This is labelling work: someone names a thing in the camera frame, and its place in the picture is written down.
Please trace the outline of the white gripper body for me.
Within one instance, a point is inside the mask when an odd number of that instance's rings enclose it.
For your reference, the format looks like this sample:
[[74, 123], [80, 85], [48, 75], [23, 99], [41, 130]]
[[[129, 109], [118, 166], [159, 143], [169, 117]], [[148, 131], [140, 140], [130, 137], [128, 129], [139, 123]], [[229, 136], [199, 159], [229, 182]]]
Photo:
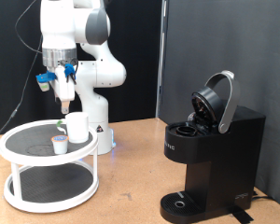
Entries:
[[67, 81], [65, 74], [58, 73], [54, 82], [54, 90], [62, 102], [75, 99], [75, 84], [72, 80]]

